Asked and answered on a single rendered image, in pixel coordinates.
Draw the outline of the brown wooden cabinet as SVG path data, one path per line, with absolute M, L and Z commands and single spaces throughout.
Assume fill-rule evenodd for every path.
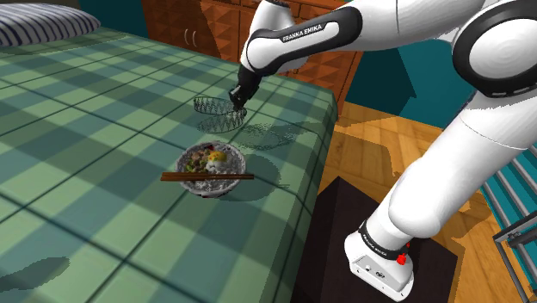
M 238 62 L 258 0 L 141 0 L 141 4 L 150 39 Z M 320 53 L 283 74 L 331 90 L 342 112 L 361 57 L 361 52 Z

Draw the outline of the patterned bowl of food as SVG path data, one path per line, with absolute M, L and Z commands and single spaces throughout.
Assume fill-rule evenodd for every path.
M 196 152 L 223 152 L 226 162 L 218 164 L 214 169 L 211 165 L 209 173 L 213 174 L 245 174 L 246 162 L 242 152 L 233 145 L 220 141 L 203 142 L 189 147 L 177 160 L 176 172 L 187 172 L 187 167 L 194 167 Z M 190 193 L 201 197 L 216 198 L 226 195 L 240 183 L 239 179 L 210 179 L 204 181 L 184 181 L 180 184 Z

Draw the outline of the brown wooden chopstick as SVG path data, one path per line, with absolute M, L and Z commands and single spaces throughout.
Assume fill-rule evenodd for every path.
M 216 174 L 216 173 L 200 173 L 200 172 L 163 172 L 162 176 L 173 177 L 205 177 L 205 178 L 238 178 L 238 179 L 253 179 L 253 174 Z
M 215 175 L 215 176 L 161 176 L 160 181 L 166 181 L 166 182 L 186 182 L 186 181 L 206 181 L 206 180 L 253 180 L 254 176 L 246 176 L 246 175 L 239 175 L 239 176 L 223 176 L 223 175 Z

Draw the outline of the bed with green plaid cover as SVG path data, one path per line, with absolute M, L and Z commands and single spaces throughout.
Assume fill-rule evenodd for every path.
M 289 303 L 336 104 L 266 78 L 241 127 L 196 96 L 237 66 L 100 29 L 0 52 L 0 303 Z M 253 180 L 216 198 L 160 181 L 220 141 Z

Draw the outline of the dark robot stand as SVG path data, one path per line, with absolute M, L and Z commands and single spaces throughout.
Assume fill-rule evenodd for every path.
M 344 239 L 378 202 L 342 178 L 318 195 L 290 303 L 397 303 L 351 274 Z M 410 242 L 415 282 L 399 303 L 448 303 L 457 256 L 436 241 Z

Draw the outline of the blue white striped pillow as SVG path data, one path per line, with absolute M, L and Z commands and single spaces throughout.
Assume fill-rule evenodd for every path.
M 0 47 L 66 40 L 90 34 L 100 26 L 93 15 L 64 5 L 0 4 Z

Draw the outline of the grey metal rack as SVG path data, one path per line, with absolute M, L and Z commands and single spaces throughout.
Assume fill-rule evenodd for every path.
M 537 143 L 490 177 L 481 192 L 501 228 L 493 241 L 522 303 L 537 303 Z M 526 295 L 507 248 L 527 277 L 532 298 Z

